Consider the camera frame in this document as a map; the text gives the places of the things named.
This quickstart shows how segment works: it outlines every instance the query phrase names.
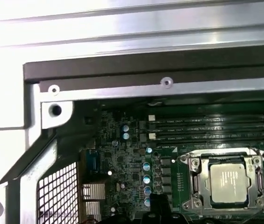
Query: black plastic frame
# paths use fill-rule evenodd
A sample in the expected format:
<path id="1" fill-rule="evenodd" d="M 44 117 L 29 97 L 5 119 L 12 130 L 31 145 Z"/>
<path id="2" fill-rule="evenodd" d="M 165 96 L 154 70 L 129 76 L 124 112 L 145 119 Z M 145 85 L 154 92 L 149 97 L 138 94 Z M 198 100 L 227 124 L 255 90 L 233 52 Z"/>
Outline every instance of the black plastic frame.
<path id="1" fill-rule="evenodd" d="M 24 80 L 37 83 L 79 77 L 232 68 L 264 65 L 264 45 L 98 56 L 24 65 Z"/>

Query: metal chassis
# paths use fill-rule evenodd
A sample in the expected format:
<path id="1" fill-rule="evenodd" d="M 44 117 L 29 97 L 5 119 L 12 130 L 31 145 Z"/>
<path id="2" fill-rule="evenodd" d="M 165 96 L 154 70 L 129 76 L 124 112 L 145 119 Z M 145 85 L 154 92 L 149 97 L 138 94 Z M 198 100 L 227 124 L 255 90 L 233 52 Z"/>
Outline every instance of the metal chassis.
<path id="1" fill-rule="evenodd" d="M 74 4 L 73 7 L 67 2 L 59 9 L 47 5 L 47 11 L 31 13 L 27 11 L 29 8 L 27 5 L 14 1 L 9 4 L 14 4 L 14 7 L 18 8 L 17 13 L 0 13 L 0 36 L 4 37 L 0 38 L 0 203 L 3 206 L 0 224 L 36 223 L 36 194 L 33 192 L 36 190 L 37 181 L 54 163 L 57 156 L 54 136 L 42 139 L 42 129 L 59 126 L 68 121 L 72 114 L 73 101 L 264 91 L 264 75 L 220 81 L 176 82 L 173 79 L 174 83 L 170 88 L 153 83 L 68 91 L 64 91 L 60 84 L 61 89 L 57 93 L 52 93 L 46 88 L 42 89 L 45 85 L 59 87 L 59 84 L 54 82 L 59 82 L 58 78 L 64 78 L 62 74 L 64 71 L 61 70 L 59 75 L 44 77 L 39 73 L 41 70 L 37 70 L 38 72 L 32 70 L 31 74 L 34 73 L 34 76 L 29 77 L 27 75 L 29 69 L 37 67 L 32 62 L 59 60 L 62 65 L 64 59 L 84 58 L 85 64 L 88 64 L 85 58 L 147 52 L 171 52 L 167 55 L 169 56 L 174 51 L 183 51 L 187 57 L 177 60 L 175 67 L 166 67 L 164 64 L 151 67 L 150 70 L 142 67 L 137 74 L 153 71 L 160 76 L 163 69 L 197 70 L 210 69 L 217 65 L 221 69 L 229 69 L 233 66 L 238 68 L 264 66 L 264 1 L 237 1 L 232 4 L 223 0 L 160 0 L 154 4 L 146 0 L 133 1 L 133 3 L 112 1 L 105 5 L 94 3 Z M 6 11 L 6 5 L 0 5 L 1 11 Z M 185 17 L 178 18 L 177 15 L 181 14 Z M 196 15 L 200 20 L 193 19 L 191 14 Z M 109 27 L 101 29 L 97 24 L 102 24 L 104 21 L 108 22 L 106 26 Z M 79 24 L 86 23 L 94 27 L 92 29 L 84 27 L 81 32 L 77 32 L 76 29 L 70 29 L 71 26 L 68 26 L 75 24 L 78 27 Z M 233 47 L 240 49 L 241 46 L 248 48 L 243 48 L 244 52 L 236 56 L 222 58 L 231 55 L 230 51 L 234 50 Z M 249 49 L 250 46 L 259 48 L 252 51 L 252 48 Z M 204 60 L 208 58 L 207 63 L 200 62 L 193 66 L 193 62 L 197 62 L 201 57 L 202 49 L 207 49 L 204 58 Z M 208 50 L 213 54 L 215 51 L 221 52 L 221 56 L 219 53 L 217 59 L 212 60 L 212 54 Z M 102 62 L 89 66 L 88 70 L 99 66 L 100 63 Z M 53 63 L 50 66 L 56 68 L 57 65 Z M 133 65 L 126 71 L 112 70 L 112 67 L 116 68 L 111 66 L 109 72 L 104 75 L 114 73 L 134 75 L 133 69 L 136 66 Z M 98 75 L 102 75 L 100 70 L 93 74 L 78 72 L 77 75 L 67 78 Z M 52 117 L 49 113 L 52 105 L 62 107 L 63 115 Z"/>

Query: capacitor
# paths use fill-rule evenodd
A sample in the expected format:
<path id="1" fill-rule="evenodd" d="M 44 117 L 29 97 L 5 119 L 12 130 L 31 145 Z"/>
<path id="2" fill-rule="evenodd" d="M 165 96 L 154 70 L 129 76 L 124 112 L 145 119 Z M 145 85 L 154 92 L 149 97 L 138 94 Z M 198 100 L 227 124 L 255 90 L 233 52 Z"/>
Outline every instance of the capacitor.
<path id="1" fill-rule="evenodd" d="M 127 126 L 127 125 L 124 125 L 123 127 L 122 127 L 122 130 L 124 131 L 124 132 L 127 132 L 127 131 L 129 131 L 129 126 Z"/>
<path id="2" fill-rule="evenodd" d="M 118 141 L 117 140 L 113 140 L 111 142 L 111 144 L 112 144 L 112 146 L 116 147 L 116 146 L 118 146 Z"/>
<path id="3" fill-rule="evenodd" d="M 152 153 L 152 148 L 151 147 L 147 147 L 145 150 L 147 153 Z"/>
<path id="4" fill-rule="evenodd" d="M 155 157 L 155 159 L 158 159 L 159 158 L 159 153 L 158 152 L 154 152 L 154 157 Z"/>
<path id="5" fill-rule="evenodd" d="M 144 195 L 149 196 L 151 194 L 151 188 L 149 186 L 144 188 Z"/>
<path id="6" fill-rule="evenodd" d="M 148 162 L 145 162 L 142 165 L 142 168 L 143 168 L 144 171 L 149 171 L 150 170 L 150 164 Z"/>
<path id="7" fill-rule="evenodd" d="M 121 183 L 121 189 L 125 189 L 127 187 L 127 182 L 122 182 Z"/>
<path id="8" fill-rule="evenodd" d="M 123 138 L 124 140 L 128 140 L 128 139 L 130 138 L 130 135 L 129 135 L 128 133 L 124 133 L 124 134 L 122 135 L 122 138 Z"/>
<path id="9" fill-rule="evenodd" d="M 143 177 L 143 183 L 145 183 L 145 184 L 149 184 L 150 183 L 150 176 L 149 175 L 145 175 Z"/>
<path id="10" fill-rule="evenodd" d="M 146 198 L 144 199 L 144 205 L 145 205 L 146 207 L 150 207 L 150 197 L 146 197 Z"/>
<path id="11" fill-rule="evenodd" d="M 109 175 L 109 176 L 112 176 L 114 173 L 115 173 L 115 169 L 110 169 L 110 170 L 108 171 L 108 175 Z"/>

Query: screw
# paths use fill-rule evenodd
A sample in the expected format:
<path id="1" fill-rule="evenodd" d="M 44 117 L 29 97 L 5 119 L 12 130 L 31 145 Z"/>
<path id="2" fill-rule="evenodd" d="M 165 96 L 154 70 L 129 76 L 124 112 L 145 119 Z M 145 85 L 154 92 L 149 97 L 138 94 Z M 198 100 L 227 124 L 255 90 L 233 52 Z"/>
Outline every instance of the screw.
<path id="1" fill-rule="evenodd" d="M 200 201 L 196 201 L 194 205 L 196 208 L 199 208 L 201 206 L 201 203 L 200 203 Z"/>
<path id="2" fill-rule="evenodd" d="M 258 158 L 254 158 L 253 161 L 254 161 L 254 163 L 259 163 L 259 159 Z"/>
<path id="3" fill-rule="evenodd" d="M 192 165 L 193 165 L 193 166 L 198 166 L 198 161 L 197 161 L 197 160 L 193 160 L 193 161 L 192 161 Z"/>
<path id="4" fill-rule="evenodd" d="M 264 205 L 264 202 L 261 198 L 257 199 L 257 204 L 260 205 L 260 206 L 263 206 Z"/>
<path id="5" fill-rule="evenodd" d="M 155 213 L 150 213 L 150 214 L 148 215 L 148 217 L 150 217 L 150 218 L 154 218 L 154 217 L 156 217 L 156 214 L 155 214 Z"/>
<path id="6" fill-rule="evenodd" d="M 172 218 L 179 218 L 179 214 L 178 213 L 172 213 L 171 217 Z"/>

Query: electrolytic capacitor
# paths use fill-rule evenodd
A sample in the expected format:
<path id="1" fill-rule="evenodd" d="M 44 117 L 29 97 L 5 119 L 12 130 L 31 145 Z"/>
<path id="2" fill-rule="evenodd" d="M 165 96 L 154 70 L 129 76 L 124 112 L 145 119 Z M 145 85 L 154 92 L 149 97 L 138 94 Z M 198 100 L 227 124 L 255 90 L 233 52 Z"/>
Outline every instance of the electrolytic capacitor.
<path id="1" fill-rule="evenodd" d="M 150 207 L 150 197 L 146 197 L 146 198 L 144 199 L 144 205 L 145 205 L 146 207 Z"/>
<path id="2" fill-rule="evenodd" d="M 130 138 L 130 135 L 129 135 L 128 133 L 124 133 L 124 134 L 122 135 L 122 138 L 123 138 L 124 140 L 128 140 L 128 139 Z"/>
<path id="3" fill-rule="evenodd" d="M 144 195 L 149 196 L 151 194 L 151 188 L 149 186 L 144 188 Z"/>
<path id="4" fill-rule="evenodd" d="M 151 147 L 147 147 L 147 148 L 145 149 L 145 151 L 146 151 L 147 153 L 152 153 L 152 148 L 151 148 Z"/>
<path id="5" fill-rule="evenodd" d="M 121 183 L 121 189 L 127 188 L 127 182 L 122 182 Z"/>
<path id="6" fill-rule="evenodd" d="M 127 131 L 129 131 L 129 126 L 127 126 L 127 125 L 124 125 L 123 127 L 122 127 L 122 130 L 124 131 L 124 132 L 127 132 Z"/>
<path id="7" fill-rule="evenodd" d="M 144 182 L 145 184 L 149 184 L 149 183 L 150 183 L 150 176 L 149 176 L 149 175 L 145 175 L 145 176 L 143 177 L 143 182 Z"/>
<path id="8" fill-rule="evenodd" d="M 149 171 L 150 170 L 150 164 L 148 162 L 145 162 L 142 165 L 142 168 L 143 168 L 144 171 Z"/>

